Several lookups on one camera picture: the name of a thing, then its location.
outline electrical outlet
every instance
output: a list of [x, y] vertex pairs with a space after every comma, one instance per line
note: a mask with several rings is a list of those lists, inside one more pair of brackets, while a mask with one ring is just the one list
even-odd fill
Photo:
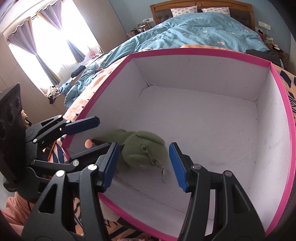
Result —
[[153, 18], [147, 18], [147, 19], [143, 20], [144, 23], [149, 23], [149, 22], [153, 22], [153, 21], [154, 21]]
[[264, 27], [264, 28], [266, 28], [266, 29], [268, 29], [268, 30], [271, 30], [270, 25], [268, 25], [268, 24], [266, 24], [266, 23], [263, 23], [263, 22], [261, 22], [261, 21], [258, 21], [258, 25], [259, 25], [260, 27]]

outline box wall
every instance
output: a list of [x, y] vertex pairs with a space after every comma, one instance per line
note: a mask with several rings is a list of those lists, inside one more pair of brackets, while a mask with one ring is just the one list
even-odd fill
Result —
[[135, 59], [146, 82], [255, 101], [268, 68], [232, 58], [161, 55]]
[[87, 117], [99, 117], [101, 123], [95, 129], [74, 136], [68, 148], [72, 153], [85, 150], [84, 143], [87, 139], [122, 128], [122, 124], [136, 104], [143, 89], [147, 87], [134, 60], [127, 63], [113, 80], [107, 79], [106, 81], [111, 81], [111, 83], [87, 114]]
[[291, 160], [287, 114], [270, 71], [257, 100], [257, 112], [257, 157], [248, 195], [266, 230], [281, 201]]

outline box floor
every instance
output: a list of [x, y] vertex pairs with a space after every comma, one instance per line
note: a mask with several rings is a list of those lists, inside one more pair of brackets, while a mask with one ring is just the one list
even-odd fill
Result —
[[[177, 142], [193, 163], [208, 171], [231, 170], [247, 192], [255, 168], [258, 133], [255, 102], [212, 93], [150, 86], [143, 90], [121, 127], [150, 131]], [[165, 183], [159, 169], [132, 169], [117, 177], [140, 193], [182, 213], [190, 194], [178, 186], [167, 160]], [[214, 217], [210, 211], [209, 219]]]

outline window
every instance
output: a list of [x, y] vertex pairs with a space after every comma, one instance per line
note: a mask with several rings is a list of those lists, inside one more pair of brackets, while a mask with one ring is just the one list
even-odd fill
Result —
[[[32, 20], [33, 34], [37, 53], [48, 67], [61, 78], [61, 84], [67, 81], [71, 73], [80, 65], [90, 61], [90, 50], [97, 51], [99, 44], [72, 0], [62, 4], [63, 30], [59, 31], [42, 18]], [[69, 39], [86, 57], [77, 63], [65, 38]], [[44, 93], [52, 86], [48, 76], [37, 58], [25, 50], [9, 44], [9, 47], [31, 81]]]

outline stuffed frog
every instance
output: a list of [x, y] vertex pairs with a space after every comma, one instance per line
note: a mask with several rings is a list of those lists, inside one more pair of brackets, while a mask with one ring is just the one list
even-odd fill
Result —
[[96, 145], [105, 142], [117, 142], [120, 145], [121, 156], [117, 169], [163, 167], [168, 158], [165, 142], [158, 135], [148, 131], [125, 131], [122, 129], [110, 132], [104, 136], [92, 139]]

